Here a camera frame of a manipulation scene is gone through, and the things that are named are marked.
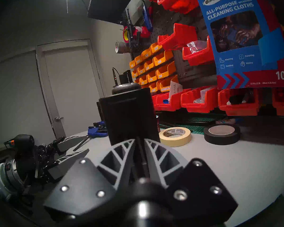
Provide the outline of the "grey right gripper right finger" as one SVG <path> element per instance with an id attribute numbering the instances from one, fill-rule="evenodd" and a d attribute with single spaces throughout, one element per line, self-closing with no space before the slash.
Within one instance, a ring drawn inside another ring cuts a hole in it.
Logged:
<path id="1" fill-rule="evenodd" d="M 177 219 L 229 219 L 238 203 L 200 158 L 187 159 L 177 150 L 145 139 L 150 180 L 161 184 Z"/>

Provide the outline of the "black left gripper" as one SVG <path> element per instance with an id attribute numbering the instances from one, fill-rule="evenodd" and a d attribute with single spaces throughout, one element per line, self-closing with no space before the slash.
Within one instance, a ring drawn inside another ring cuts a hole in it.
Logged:
<path id="1" fill-rule="evenodd" d="M 48 145 L 34 146 L 35 179 L 40 183 L 49 183 L 63 177 L 72 165 L 84 158 L 89 149 L 73 152 L 69 155 L 54 159 L 55 154 L 65 153 L 70 148 L 81 143 L 85 136 L 59 137 Z"/>

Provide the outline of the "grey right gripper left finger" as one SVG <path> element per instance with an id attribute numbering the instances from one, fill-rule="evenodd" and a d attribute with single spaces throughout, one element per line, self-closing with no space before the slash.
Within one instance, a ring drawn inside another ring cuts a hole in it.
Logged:
<path id="1" fill-rule="evenodd" d="M 104 149 L 93 148 L 78 158 L 43 206 L 55 221 L 76 218 L 111 199 L 130 184 L 135 139 Z"/>

